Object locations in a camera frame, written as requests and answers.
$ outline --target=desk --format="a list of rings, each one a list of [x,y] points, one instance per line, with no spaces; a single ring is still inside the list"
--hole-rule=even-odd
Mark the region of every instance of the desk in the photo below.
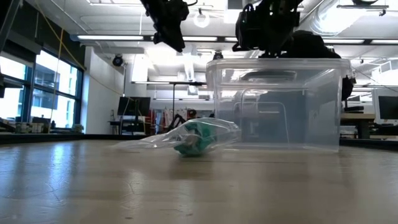
[[[0,147],[1,223],[397,223],[398,154]],[[62,151],[63,156],[54,157]]]
[[[120,121],[108,121],[108,123],[112,126],[112,134],[121,134],[122,133],[123,127],[122,127],[122,130],[120,130],[120,125],[121,125]],[[136,130],[134,130],[134,123],[135,123],[135,120],[132,120],[132,119],[123,120],[123,125],[129,124],[128,127],[124,126],[124,128],[126,129],[126,131],[132,132],[132,134],[134,131],[135,132],[144,132],[144,130],[145,130],[145,133],[147,134],[147,130],[150,129],[149,124],[145,124],[145,129],[144,129],[143,122],[138,121],[138,131],[136,131]]]
[[[375,114],[343,113],[340,116],[341,125],[355,125],[358,138],[370,139],[369,123],[374,122]]]

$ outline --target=ceiling pipe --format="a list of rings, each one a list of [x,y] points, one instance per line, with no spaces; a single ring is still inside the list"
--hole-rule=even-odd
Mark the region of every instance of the ceiling pipe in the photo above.
[[[53,0],[50,0],[52,4],[54,4],[57,8],[59,8],[73,23],[75,23],[79,28],[82,29],[82,31],[86,32],[88,34],[87,30],[84,29],[79,23],[77,23],[76,20],[74,20],[65,10],[63,10],[57,3],[55,3]]]
[[[326,1],[326,0],[321,0],[313,9],[311,9],[311,11],[309,13],[307,13],[303,19],[300,20],[300,25],[305,22],[308,17],[310,16],[310,14],[312,14],[315,10],[317,10],[319,8],[319,6],[321,6],[321,4]]]

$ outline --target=window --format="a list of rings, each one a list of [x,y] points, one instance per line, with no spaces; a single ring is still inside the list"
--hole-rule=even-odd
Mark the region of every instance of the window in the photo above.
[[[35,108],[52,109],[53,98],[55,99],[54,109],[58,108],[58,95],[53,95],[53,93],[44,92],[42,90],[33,91],[32,106]]]
[[[10,78],[14,82],[23,84],[25,82],[24,80],[28,76],[28,70],[31,70],[31,68],[23,63],[12,60],[12,58],[14,58],[12,55],[5,54],[4,52],[2,52],[1,55],[6,56],[0,57],[1,73],[5,74],[6,78]],[[22,87],[21,89],[6,88],[4,98],[0,98],[1,118],[15,119],[15,117],[22,116],[25,89],[25,87]]]
[[[26,79],[27,66],[11,59],[0,57],[1,73],[20,80]]]
[[[1,118],[21,117],[22,122],[30,122],[32,117],[43,116],[51,118],[58,128],[71,128],[80,122],[81,70],[44,51],[37,56],[35,66],[4,52],[1,56],[1,72],[22,86],[6,88],[4,98],[0,98]]]
[[[36,57],[35,84],[54,88],[62,93],[76,95],[77,68],[58,61],[47,52],[41,51]]]
[[[75,100],[64,96],[55,95],[54,110],[52,110],[53,94],[40,90],[34,90],[33,93],[32,117],[42,116],[52,118],[57,128],[71,128],[73,125]]]
[[[0,98],[0,118],[15,118],[22,114],[24,89],[6,88],[4,98]]]
[[[77,81],[81,72],[47,52],[36,57],[32,117],[52,119],[57,128],[71,128],[75,121]]]

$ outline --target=round light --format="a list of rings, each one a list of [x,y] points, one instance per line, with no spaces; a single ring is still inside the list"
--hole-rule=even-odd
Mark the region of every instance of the round light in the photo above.
[[[201,14],[200,14],[199,11],[198,11],[198,12],[195,14],[195,16],[193,17],[193,23],[194,23],[197,27],[205,28],[205,27],[207,27],[207,26],[210,24],[210,16],[209,16],[207,13],[205,13],[205,12],[202,11],[202,15],[205,16],[205,20],[199,22],[199,21],[198,21],[198,17],[199,17],[200,15],[201,15]]]
[[[355,5],[358,6],[370,6],[376,3],[378,0],[352,0]]]

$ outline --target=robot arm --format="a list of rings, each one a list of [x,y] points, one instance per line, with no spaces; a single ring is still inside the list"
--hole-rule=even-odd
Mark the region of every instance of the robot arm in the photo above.
[[[237,46],[241,47],[236,46],[234,49],[259,49],[270,55],[280,54],[283,45],[290,39],[293,28],[299,24],[297,6],[302,1],[263,0],[256,9],[252,4],[245,6],[236,23]],[[141,0],[141,3],[146,9],[146,15],[154,21],[157,31],[154,43],[164,42],[182,52],[185,44],[180,25],[189,15],[189,5],[182,0]]]

